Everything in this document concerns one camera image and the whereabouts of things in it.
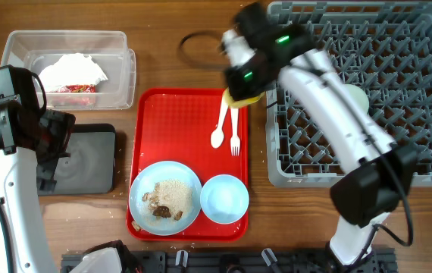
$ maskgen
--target light blue bowl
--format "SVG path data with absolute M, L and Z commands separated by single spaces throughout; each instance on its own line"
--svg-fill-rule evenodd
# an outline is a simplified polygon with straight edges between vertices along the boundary
M 147 208 L 148 203 L 142 201 L 142 196 L 152 192 L 157 182 L 170 179 L 184 182 L 193 190 L 193 208 L 189 213 L 184 213 L 179 221 L 172 218 L 157 219 Z M 143 169 L 137 175 L 130 188 L 128 206 L 133 220 L 144 231 L 159 236 L 168 236 L 185 230 L 194 222 L 201 211 L 200 194 L 201 181 L 194 171 L 178 162 L 158 162 Z
M 238 221 L 245 215 L 248 205 L 249 194 L 245 184 L 232 175 L 217 175 L 202 188 L 202 211 L 218 224 Z

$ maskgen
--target gray dish rack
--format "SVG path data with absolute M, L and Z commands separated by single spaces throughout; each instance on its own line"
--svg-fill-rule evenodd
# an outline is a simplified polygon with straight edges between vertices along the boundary
M 419 154 L 414 186 L 432 186 L 432 2 L 273 2 L 271 22 L 301 24 L 360 86 L 369 115 Z M 343 173 L 303 105 L 277 83 L 267 92 L 267 155 L 277 187 L 330 187 Z

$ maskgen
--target fork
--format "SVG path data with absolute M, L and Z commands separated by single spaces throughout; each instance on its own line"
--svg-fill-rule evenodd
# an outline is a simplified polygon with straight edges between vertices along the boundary
M 231 155 L 238 156 L 239 146 L 241 145 L 241 141 L 238 137 L 238 108 L 231 109 L 231 127 L 233 128 L 233 135 L 230 140 Z

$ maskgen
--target transparent container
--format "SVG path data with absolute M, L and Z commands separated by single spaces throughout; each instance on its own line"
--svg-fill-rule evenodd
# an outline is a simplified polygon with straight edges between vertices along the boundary
M 5 45 L 1 66 L 11 64 L 36 74 L 62 55 L 90 55 L 108 80 L 96 85 L 96 93 L 46 93 L 48 107 L 57 110 L 127 109 L 133 104 L 136 60 L 121 31 L 20 30 L 12 32 Z M 42 94 L 37 90 L 39 104 Z

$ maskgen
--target yellow object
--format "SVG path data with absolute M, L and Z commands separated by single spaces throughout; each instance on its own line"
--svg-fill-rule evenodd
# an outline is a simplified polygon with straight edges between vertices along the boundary
M 223 92 L 223 98 L 224 98 L 224 101 L 231 108 L 242 108 L 242 107 L 245 107 L 247 105 L 251 105 L 252 103 L 259 101 L 264 94 L 265 94 L 265 92 L 263 92 L 259 96 L 253 97 L 253 98 L 235 101 L 230 95 L 230 90 L 228 88 L 226 88 L 226 90 L 224 90 L 224 92 Z

